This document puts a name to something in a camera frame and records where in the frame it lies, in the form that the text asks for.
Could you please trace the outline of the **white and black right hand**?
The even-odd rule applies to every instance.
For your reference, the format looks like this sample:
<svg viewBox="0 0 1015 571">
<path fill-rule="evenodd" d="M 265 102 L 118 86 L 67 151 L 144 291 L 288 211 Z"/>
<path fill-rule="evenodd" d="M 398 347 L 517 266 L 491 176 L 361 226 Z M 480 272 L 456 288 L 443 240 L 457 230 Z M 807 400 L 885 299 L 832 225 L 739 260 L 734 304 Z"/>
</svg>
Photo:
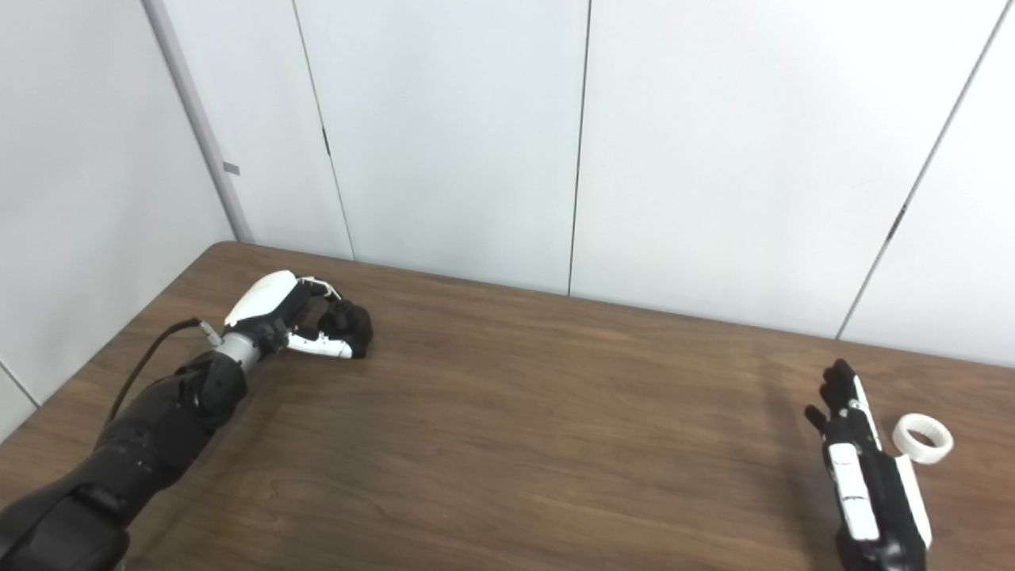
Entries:
<svg viewBox="0 0 1015 571">
<path fill-rule="evenodd" d="M 840 527 L 835 549 L 845 570 L 925 570 L 933 534 L 913 463 L 880 442 L 860 377 L 839 358 L 822 374 L 828 411 L 806 406 L 822 437 L 822 460 L 833 481 Z"/>
</svg>

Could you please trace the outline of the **white and black left hand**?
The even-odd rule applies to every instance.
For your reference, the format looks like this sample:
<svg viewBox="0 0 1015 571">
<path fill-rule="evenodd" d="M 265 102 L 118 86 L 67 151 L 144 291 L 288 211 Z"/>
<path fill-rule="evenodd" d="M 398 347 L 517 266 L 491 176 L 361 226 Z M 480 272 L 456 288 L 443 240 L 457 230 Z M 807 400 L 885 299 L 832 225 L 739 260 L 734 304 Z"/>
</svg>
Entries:
<svg viewBox="0 0 1015 571">
<path fill-rule="evenodd" d="M 229 355 L 243 366 L 285 350 L 344 360 L 358 357 L 348 341 L 333 339 L 323 332 L 304 336 L 297 331 L 301 311 L 316 297 L 327 302 L 343 300 L 330 283 L 314 276 L 297 276 L 290 270 L 263 276 L 226 316 L 222 343 L 215 351 Z"/>
</svg>

